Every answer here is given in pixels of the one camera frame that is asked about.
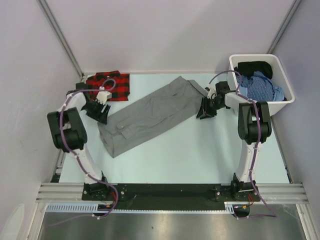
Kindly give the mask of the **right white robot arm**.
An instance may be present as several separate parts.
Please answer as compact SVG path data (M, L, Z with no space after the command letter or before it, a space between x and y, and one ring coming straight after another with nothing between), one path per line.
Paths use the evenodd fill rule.
M234 200L237 202L258 201L255 168L263 143L272 133L268 103L254 101L231 90L226 81L218 82L215 88L207 86L197 118L213 118L220 109L233 109L237 112L237 132L242 140L240 160L229 186L214 188L216 201Z

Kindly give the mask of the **grey long sleeve shirt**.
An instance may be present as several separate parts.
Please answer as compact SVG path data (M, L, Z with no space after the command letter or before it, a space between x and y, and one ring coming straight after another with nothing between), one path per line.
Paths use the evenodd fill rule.
M207 95L195 80L177 77L98 124L106 151L116 158L169 131L196 115Z

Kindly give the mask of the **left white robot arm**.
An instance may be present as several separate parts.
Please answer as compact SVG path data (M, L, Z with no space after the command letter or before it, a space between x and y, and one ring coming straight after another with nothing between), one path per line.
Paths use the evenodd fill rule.
M84 184L93 188L93 194L100 200L110 196L111 188L87 147L88 135L80 112L85 111L89 118L107 124L111 108L108 100L116 86L113 79L107 81L112 82L110 88L104 83L97 89L83 82L76 84L76 89L67 92L63 105L47 114L53 144L75 160L84 174Z

